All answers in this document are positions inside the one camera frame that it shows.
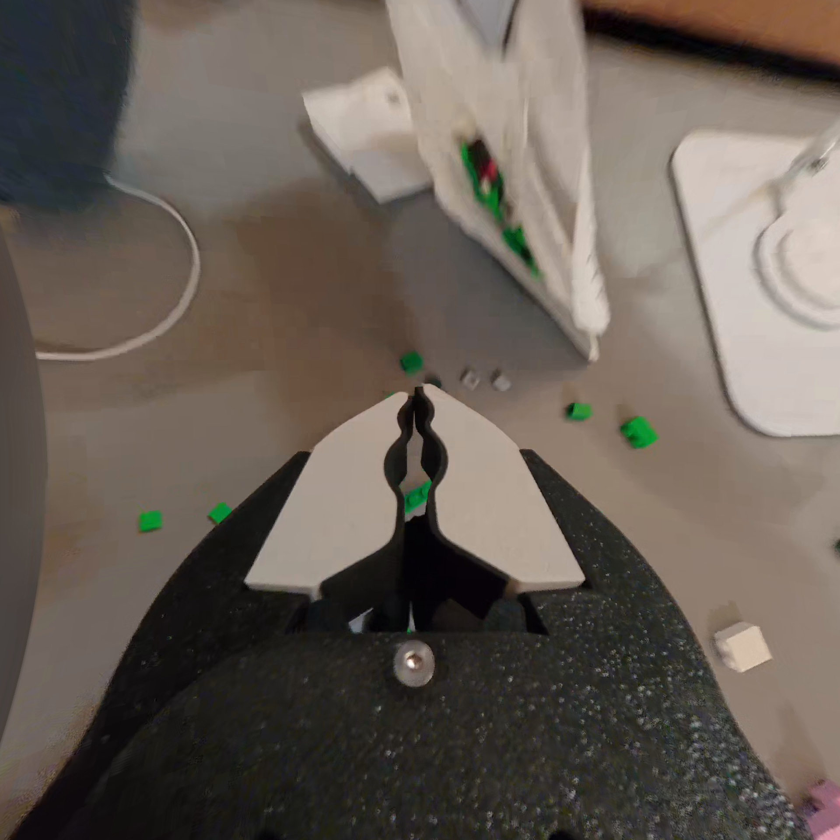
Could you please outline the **pink toy pig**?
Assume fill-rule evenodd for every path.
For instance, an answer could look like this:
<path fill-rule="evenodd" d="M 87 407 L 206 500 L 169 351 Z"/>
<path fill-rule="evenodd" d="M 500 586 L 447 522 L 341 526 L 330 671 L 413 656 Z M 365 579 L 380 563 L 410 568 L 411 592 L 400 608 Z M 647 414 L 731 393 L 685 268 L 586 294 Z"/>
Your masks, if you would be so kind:
<path fill-rule="evenodd" d="M 839 786 L 830 780 L 812 785 L 802 806 L 805 823 L 814 839 L 839 838 Z"/>

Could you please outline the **white printed paper bag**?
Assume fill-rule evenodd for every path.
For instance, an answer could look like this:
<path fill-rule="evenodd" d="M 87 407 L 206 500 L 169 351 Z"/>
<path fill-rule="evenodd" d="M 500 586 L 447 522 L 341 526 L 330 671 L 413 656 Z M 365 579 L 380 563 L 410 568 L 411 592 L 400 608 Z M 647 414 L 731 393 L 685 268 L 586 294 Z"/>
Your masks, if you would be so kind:
<path fill-rule="evenodd" d="M 580 2 L 386 6 L 438 204 L 596 361 L 611 313 L 597 255 Z M 474 197 L 459 155 L 459 141 L 474 136 L 499 164 L 540 278 Z"/>

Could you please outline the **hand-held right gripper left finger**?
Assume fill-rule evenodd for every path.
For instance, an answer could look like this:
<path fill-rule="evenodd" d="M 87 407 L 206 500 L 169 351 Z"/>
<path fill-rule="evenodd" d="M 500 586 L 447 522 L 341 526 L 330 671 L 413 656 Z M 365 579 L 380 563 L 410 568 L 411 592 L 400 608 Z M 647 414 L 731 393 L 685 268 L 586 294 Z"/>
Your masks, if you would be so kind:
<path fill-rule="evenodd" d="M 245 576 L 256 592 L 326 602 L 341 621 L 404 632 L 407 446 L 413 397 L 395 392 L 317 443 Z"/>

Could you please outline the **bunch of mixed coloured bricks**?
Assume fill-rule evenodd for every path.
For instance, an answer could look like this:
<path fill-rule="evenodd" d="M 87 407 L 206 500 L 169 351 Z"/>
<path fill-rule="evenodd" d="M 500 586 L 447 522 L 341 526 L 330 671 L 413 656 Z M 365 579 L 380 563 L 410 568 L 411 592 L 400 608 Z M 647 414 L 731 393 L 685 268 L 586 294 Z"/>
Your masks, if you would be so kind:
<path fill-rule="evenodd" d="M 508 198 L 506 180 L 489 147 L 480 136 L 474 136 L 460 140 L 458 150 L 477 203 L 489 214 L 504 244 L 530 274 L 540 278 L 523 225 Z"/>

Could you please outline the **grey desk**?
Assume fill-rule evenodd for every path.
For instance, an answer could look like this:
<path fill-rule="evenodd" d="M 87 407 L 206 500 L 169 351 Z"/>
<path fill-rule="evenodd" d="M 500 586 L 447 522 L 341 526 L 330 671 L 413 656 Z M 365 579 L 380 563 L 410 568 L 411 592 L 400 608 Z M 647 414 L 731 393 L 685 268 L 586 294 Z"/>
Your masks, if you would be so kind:
<path fill-rule="evenodd" d="M 304 91 L 396 66 L 383 4 L 140 3 L 117 179 L 187 218 L 202 281 L 144 350 L 39 366 L 45 550 L 3 736 L 2 837 L 76 747 L 207 512 L 407 390 L 409 351 L 637 546 L 788 794 L 838 782 L 838 439 L 765 437 L 730 409 L 669 172 L 695 129 L 821 132 L 838 84 L 608 37 L 587 48 L 612 311 L 593 364 L 431 194 L 377 205 L 312 137 Z M 592 417 L 567 420 L 572 402 Z M 636 415 L 658 433 L 647 448 L 620 434 Z M 143 510 L 162 529 L 139 532 Z M 773 657 L 744 674 L 712 642 L 739 622 Z"/>

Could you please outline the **white brick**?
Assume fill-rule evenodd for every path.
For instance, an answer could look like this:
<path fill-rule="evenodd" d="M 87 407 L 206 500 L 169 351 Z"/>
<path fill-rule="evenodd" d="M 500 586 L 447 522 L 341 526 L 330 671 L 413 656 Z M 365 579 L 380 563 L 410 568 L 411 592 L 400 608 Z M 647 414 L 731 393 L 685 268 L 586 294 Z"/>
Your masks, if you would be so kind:
<path fill-rule="evenodd" d="M 773 657 L 760 626 L 739 622 L 714 633 L 714 648 L 722 663 L 744 674 L 769 663 Z"/>

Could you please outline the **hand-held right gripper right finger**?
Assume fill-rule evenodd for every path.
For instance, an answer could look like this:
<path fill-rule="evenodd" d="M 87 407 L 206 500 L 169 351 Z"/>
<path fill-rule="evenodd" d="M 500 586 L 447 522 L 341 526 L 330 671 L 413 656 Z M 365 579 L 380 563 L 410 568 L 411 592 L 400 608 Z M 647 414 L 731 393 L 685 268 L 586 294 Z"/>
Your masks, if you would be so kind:
<path fill-rule="evenodd" d="M 415 427 L 430 486 L 415 527 L 417 628 L 441 624 L 453 602 L 481 624 L 498 601 L 575 591 L 585 573 L 520 447 L 476 410 L 435 385 L 418 386 Z"/>

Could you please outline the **folded white paper packet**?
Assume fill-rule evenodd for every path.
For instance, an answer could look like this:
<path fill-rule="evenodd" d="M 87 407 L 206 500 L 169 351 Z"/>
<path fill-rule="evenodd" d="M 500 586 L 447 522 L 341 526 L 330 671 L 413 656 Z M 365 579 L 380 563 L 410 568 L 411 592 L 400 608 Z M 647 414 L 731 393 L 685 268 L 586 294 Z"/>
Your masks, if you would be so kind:
<path fill-rule="evenodd" d="M 403 79 L 392 68 L 304 91 L 301 98 L 318 141 L 376 202 L 431 188 Z"/>

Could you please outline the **white metal stand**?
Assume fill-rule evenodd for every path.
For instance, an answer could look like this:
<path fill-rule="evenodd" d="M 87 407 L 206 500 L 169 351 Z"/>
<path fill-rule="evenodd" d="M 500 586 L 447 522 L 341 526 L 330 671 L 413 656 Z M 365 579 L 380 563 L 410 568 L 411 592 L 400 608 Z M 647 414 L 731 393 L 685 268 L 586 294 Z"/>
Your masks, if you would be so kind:
<path fill-rule="evenodd" d="M 771 437 L 839 435 L 838 137 L 697 130 L 671 158 L 724 391 Z"/>

